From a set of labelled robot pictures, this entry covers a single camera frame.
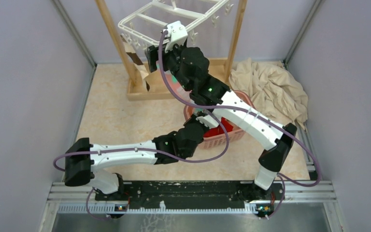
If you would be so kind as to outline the beige brown sock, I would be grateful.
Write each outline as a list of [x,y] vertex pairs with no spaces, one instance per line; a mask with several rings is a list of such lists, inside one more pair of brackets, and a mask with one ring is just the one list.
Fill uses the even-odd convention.
[[133,46],[130,45],[126,41],[124,35],[122,34],[122,35],[120,35],[120,37],[122,39],[122,42],[123,42],[123,45],[124,45],[124,49],[125,49],[126,54],[130,57],[130,59],[134,63],[134,66],[135,66],[136,70],[139,71],[140,76],[142,78],[143,87],[148,92],[150,90],[150,85],[148,84],[148,82],[146,80],[146,77],[149,75],[149,72],[147,71],[144,63],[141,61],[141,59],[137,55],[137,53],[136,53],[135,49],[133,48]]

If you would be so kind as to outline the pink plastic laundry basket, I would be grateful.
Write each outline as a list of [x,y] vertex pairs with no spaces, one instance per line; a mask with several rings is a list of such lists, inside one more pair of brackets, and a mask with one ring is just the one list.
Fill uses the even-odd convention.
[[[246,104],[248,104],[251,107],[254,107],[253,103],[251,102],[249,96],[246,93],[239,90],[235,90],[234,92]],[[183,110],[185,120],[187,121],[193,113],[197,113],[199,111],[201,111],[201,109],[195,109],[193,107],[186,105]],[[223,117],[221,118],[221,123],[225,126],[230,143],[241,139],[245,135],[245,131],[243,131],[241,128],[237,127],[234,123],[231,123],[229,120]],[[205,133],[203,141],[198,145],[198,148],[208,149],[225,144],[226,136],[224,134],[224,131],[220,126],[217,126],[216,128],[210,129],[208,132]]]

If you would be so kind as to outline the pink sock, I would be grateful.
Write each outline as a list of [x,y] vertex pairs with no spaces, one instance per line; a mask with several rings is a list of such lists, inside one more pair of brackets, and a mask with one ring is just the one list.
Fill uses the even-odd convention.
[[[167,83],[169,84],[170,88],[174,91],[176,95],[178,95],[180,98],[187,102],[192,102],[192,100],[189,97],[190,91],[185,91],[174,75],[172,75],[169,71],[166,71],[165,76]],[[159,77],[159,80],[161,81],[161,84],[158,84],[158,88],[161,88],[162,90],[157,90],[157,92],[163,93],[163,99],[175,99],[175,97],[171,94],[171,92],[165,85],[162,76]]]

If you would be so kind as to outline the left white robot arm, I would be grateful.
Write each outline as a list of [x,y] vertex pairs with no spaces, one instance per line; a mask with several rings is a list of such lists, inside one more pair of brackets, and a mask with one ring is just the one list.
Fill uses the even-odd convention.
[[217,125],[211,115],[199,112],[178,131],[137,144],[99,145],[92,144],[88,137],[80,138],[66,152],[64,183],[68,187],[90,184],[112,199],[120,200],[126,193],[122,177],[107,172],[106,168],[187,161],[203,142],[204,134]]

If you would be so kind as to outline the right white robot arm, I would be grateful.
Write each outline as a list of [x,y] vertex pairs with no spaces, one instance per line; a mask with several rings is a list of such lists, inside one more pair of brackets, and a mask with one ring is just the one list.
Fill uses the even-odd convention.
[[222,117],[254,137],[263,146],[254,179],[253,194],[266,199],[293,143],[297,127],[280,125],[249,106],[224,82],[208,72],[209,61],[198,47],[150,46],[146,58],[151,72],[159,70],[169,92],[181,103],[207,110],[210,117]]

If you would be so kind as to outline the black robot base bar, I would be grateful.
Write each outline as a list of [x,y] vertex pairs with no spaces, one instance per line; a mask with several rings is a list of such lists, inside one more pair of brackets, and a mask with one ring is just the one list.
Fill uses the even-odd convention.
[[252,181],[128,181],[123,190],[104,194],[90,186],[52,185],[48,199],[61,213],[87,213],[119,218],[129,214],[253,214],[268,217],[285,186],[263,190]]

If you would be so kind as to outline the white plastic clip hanger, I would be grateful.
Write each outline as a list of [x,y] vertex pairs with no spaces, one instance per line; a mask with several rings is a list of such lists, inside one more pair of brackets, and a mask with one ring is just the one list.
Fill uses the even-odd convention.
[[136,50],[158,46],[160,32],[168,24],[179,21],[196,43],[197,28],[205,22],[217,27],[219,18],[229,15],[234,4],[230,0],[152,0],[119,21],[121,36]]

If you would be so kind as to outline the beige crumpled cloth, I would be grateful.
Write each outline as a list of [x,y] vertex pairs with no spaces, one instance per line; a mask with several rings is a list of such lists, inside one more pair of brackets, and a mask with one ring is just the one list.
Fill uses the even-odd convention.
[[308,95],[280,61],[256,62],[250,58],[234,62],[229,82],[247,94],[257,111],[286,125],[298,123],[306,130]]

